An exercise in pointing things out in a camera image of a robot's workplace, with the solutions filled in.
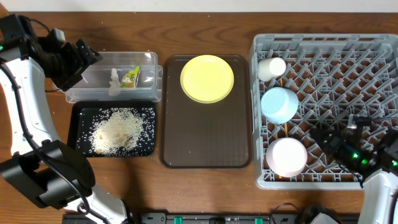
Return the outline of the white tissue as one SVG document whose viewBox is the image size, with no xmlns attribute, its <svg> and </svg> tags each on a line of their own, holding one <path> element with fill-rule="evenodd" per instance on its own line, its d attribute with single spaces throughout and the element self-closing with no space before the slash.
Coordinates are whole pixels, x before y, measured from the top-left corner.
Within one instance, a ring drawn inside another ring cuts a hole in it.
<svg viewBox="0 0 398 224">
<path fill-rule="evenodd" d="M 118 70 L 113 68 L 111 70 L 111 81 L 109 82 L 109 95 L 110 96 L 118 96 L 121 92 L 121 83 L 119 81 Z"/>
</svg>

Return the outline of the green yellow snack wrapper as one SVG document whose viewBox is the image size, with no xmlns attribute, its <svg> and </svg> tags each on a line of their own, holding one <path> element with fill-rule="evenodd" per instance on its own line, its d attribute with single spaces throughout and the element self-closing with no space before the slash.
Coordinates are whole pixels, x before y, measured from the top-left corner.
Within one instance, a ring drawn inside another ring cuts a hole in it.
<svg viewBox="0 0 398 224">
<path fill-rule="evenodd" d="M 135 88 L 137 86 L 137 81 L 139 79 L 141 68 L 136 66 L 134 69 L 128 71 L 122 78 L 121 87 L 122 88 Z"/>
</svg>

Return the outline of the pink bowl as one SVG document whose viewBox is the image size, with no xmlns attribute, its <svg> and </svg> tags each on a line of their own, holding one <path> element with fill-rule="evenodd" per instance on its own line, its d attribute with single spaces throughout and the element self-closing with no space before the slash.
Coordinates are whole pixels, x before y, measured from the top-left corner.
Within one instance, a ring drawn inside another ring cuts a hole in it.
<svg viewBox="0 0 398 224">
<path fill-rule="evenodd" d="M 307 164 L 307 149 L 297 139 L 279 138 L 272 141 L 266 151 L 269 168 L 279 176 L 294 177 Z"/>
</svg>

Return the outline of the light blue bowl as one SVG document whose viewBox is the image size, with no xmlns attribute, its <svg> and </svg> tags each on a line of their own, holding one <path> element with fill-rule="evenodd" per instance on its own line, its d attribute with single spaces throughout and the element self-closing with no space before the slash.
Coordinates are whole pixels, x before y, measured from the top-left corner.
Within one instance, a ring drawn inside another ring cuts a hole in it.
<svg viewBox="0 0 398 224">
<path fill-rule="evenodd" d="M 268 122 L 283 124 L 290 121 L 299 108 L 299 99 L 290 89 L 273 87 L 261 97 L 261 113 Z"/>
</svg>

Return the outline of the cream paper cup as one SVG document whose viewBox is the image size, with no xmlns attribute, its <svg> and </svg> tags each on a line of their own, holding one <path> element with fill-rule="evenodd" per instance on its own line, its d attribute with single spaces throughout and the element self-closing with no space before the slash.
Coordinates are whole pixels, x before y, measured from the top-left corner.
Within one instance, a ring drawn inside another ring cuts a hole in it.
<svg viewBox="0 0 398 224">
<path fill-rule="evenodd" d="M 257 77 L 264 82 L 277 78 L 286 71 L 286 62 L 279 57 L 267 58 L 258 63 Z"/>
</svg>

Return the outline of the yellow plate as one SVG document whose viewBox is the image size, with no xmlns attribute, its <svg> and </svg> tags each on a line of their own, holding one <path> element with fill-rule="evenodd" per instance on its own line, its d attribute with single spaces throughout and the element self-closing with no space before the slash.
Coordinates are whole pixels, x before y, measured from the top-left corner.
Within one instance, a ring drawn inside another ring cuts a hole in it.
<svg viewBox="0 0 398 224">
<path fill-rule="evenodd" d="M 234 85 L 231 66 L 221 57 L 199 55 L 182 68 L 180 84 L 183 92 L 199 103 L 216 103 L 226 98 Z"/>
</svg>

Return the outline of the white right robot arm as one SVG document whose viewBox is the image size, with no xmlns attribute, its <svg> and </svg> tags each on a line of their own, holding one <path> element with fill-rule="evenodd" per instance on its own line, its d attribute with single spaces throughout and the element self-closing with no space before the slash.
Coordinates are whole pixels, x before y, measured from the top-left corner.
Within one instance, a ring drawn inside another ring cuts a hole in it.
<svg viewBox="0 0 398 224">
<path fill-rule="evenodd" d="M 359 223 L 397 223 L 397 130 L 389 129 L 375 150 L 363 149 L 355 134 L 312 128 L 310 137 L 339 166 L 363 177 Z"/>
</svg>

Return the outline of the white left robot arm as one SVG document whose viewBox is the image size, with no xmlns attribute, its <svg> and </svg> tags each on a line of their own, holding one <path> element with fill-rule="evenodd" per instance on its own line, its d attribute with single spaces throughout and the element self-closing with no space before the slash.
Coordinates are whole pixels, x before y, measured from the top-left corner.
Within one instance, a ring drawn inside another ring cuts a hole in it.
<svg viewBox="0 0 398 224">
<path fill-rule="evenodd" d="M 86 157 L 61 142 L 45 95 L 46 78 L 68 86 L 99 55 L 82 40 L 67 42 L 58 29 L 46 37 L 16 27 L 1 33 L 1 85 L 13 132 L 3 178 L 40 208 L 73 210 L 96 223 L 128 223 L 124 202 L 96 185 Z"/>
</svg>

